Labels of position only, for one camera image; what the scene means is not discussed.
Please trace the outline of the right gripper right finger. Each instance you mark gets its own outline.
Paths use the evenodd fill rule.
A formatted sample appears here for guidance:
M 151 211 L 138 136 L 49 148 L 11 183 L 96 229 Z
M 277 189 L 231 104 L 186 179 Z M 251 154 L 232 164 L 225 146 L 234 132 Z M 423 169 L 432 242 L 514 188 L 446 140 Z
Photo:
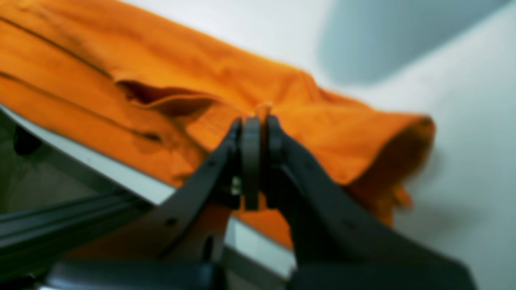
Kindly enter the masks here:
M 289 290 L 475 290 L 460 262 L 391 230 L 330 178 L 277 117 L 266 121 L 262 189 L 289 224 Z

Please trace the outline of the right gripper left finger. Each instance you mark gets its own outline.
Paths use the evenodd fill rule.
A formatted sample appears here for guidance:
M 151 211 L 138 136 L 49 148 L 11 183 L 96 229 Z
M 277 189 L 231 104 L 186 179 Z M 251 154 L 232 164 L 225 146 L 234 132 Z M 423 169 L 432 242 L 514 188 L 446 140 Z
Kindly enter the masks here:
M 262 124 L 237 119 L 188 181 L 142 217 L 72 251 L 52 290 L 224 290 L 218 265 L 231 211 L 260 208 Z

